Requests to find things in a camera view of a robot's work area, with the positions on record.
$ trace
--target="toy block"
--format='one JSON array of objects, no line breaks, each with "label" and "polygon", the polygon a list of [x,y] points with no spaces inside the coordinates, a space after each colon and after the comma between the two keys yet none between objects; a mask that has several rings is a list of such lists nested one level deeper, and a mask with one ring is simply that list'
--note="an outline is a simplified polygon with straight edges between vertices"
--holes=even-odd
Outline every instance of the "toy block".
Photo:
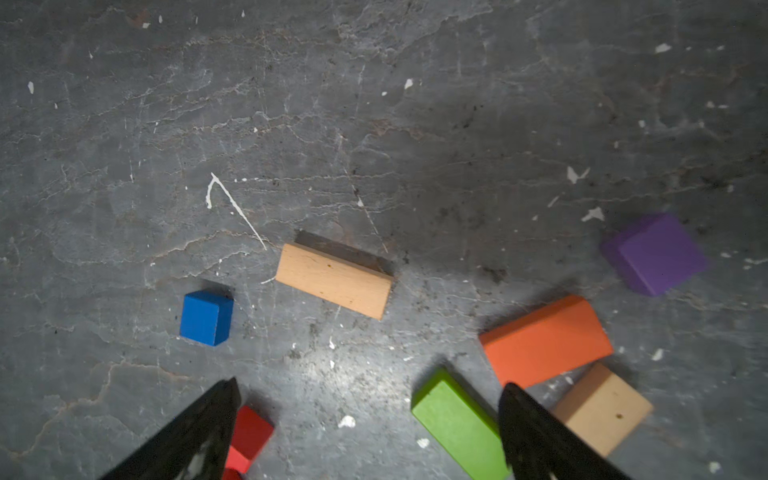
[{"label": "toy block", "polygon": [[552,415],[605,457],[653,409],[624,380],[595,363],[555,406]]},{"label": "toy block", "polygon": [[498,426],[444,369],[414,396],[411,412],[474,480],[504,480]]},{"label": "toy block", "polygon": [[600,251],[632,290],[650,296],[707,268],[707,258],[670,214],[642,217]]},{"label": "toy block", "polygon": [[274,430],[272,425],[247,406],[238,410],[226,467],[240,473],[248,472]]},{"label": "toy block", "polygon": [[393,278],[304,245],[287,243],[275,280],[381,320]]},{"label": "toy block", "polygon": [[234,301],[200,291],[184,296],[179,334],[196,342],[216,346],[230,336]]},{"label": "toy block", "polygon": [[225,468],[224,473],[221,475],[221,480],[242,480],[240,474],[231,468]]},{"label": "toy block", "polygon": [[544,382],[614,352],[589,302],[570,295],[480,335],[502,386]]}]

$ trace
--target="green block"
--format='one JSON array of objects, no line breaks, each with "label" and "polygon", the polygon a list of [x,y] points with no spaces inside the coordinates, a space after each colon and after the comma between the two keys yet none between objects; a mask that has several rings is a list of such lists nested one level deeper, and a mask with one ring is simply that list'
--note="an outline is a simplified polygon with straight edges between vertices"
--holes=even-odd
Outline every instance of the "green block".
[{"label": "green block", "polygon": [[509,476],[498,426],[446,370],[413,396],[411,412],[474,480]]}]

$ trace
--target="gray table surface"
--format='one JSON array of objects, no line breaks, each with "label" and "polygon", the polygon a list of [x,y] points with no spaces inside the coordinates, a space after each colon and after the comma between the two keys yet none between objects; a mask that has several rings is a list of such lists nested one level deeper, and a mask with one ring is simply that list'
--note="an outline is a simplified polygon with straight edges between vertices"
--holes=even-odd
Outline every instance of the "gray table surface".
[{"label": "gray table surface", "polygon": [[[3,2],[0,478],[97,478],[231,376],[276,424],[248,478],[466,478],[417,445],[413,389],[447,364],[494,405],[477,334],[566,293],[655,405],[612,461],[638,480],[764,478],[767,15]],[[211,174],[266,249],[219,185],[207,208]],[[655,211],[710,267],[649,299],[597,247]],[[384,260],[382,322],[269,282],[302,232]],[[177,335],[206,282],[236,301],[216,348]],[[531,392],[552,406],[582,373]]]}]

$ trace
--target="black pointed object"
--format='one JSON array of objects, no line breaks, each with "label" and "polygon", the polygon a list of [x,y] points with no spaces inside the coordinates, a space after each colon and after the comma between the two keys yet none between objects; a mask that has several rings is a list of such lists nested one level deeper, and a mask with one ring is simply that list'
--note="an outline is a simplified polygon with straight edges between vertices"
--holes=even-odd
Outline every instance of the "black pointed object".
[{"label": "black pointed object", "polygon": [[240,390],[220,380],[101,480],[220,480]]},{"label": "black pointed object", "polygon": [[515,480],[630,480],[514,383],[499,400],[498,428]]}]

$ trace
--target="white scratch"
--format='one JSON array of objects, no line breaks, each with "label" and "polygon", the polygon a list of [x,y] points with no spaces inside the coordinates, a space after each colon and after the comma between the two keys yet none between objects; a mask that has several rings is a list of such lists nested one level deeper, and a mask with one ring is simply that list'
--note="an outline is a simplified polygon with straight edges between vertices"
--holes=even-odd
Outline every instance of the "white scratch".
[{"label": "white scratch", "polygon": [[350,415],[345,415],[344,418],[341,419],[341,422],[339,422],[340,429],[344,427],[354,429],[355,425],[357,425],[357,422],[355,422],[355,418]]},{"label": "white scratch", "polygon": [[603,209],[600,207],[597,208],[591,208],[586,215],[584,215],[581,218],[582,222],[586,222],[587,220],[591,220],[593,218],[597,218],[598,220],[605,222],[605,215],[603,215]]},{"label": "white scratch", "polygon": [[576,184],[579,180],[583,180],[589,175],[589,167],[587,170],[584,170],[584,173],[581,175],[576,174],[576,170],[573,169],[573,167],[568,166],[568,169],[565,171],[565,176],[571,181],[572,184]]},{"label": "white scratch", "polygon": [[208,210],[213,208],[213,206],[210,203],[210,190],[214,187],[214,184],[218,184],[219,187],[221,187],[221,190],[224,190],[224,193],[227,195],[227,198],[230,199],[230,203],[232,204],[234,209],[237,210],[237,213],[239,213],[240,216],[243,218],[243,220],[245,220],[245,223],[248,223],[248,227],[250,227],[251,231],[253,231],[253,233],[256,235],[256,238],[259,239],[259,241],[261,242],[261,246],[264,247],[264,250],[266,250],[266,244],[264,243],[264,240],[261,239],[261,236],[259,235],[259,233],[256,232],[256,229],[253,228],[253,225],[250,224],[250,221],[245,216],[245,213],[243,213],[243,209],[240,208],[240,205],[238,205],[235,199],[232,198],[232,195],[230,195],[230,191],[227,190],[224,184],[221,183],[221,180],[219,180],[219,177],[214,175],[213,172],[210,173],[210,176],[211,176],[211,181],[208,184],[208,192],[205,195],[205,204],[208,206]]}]

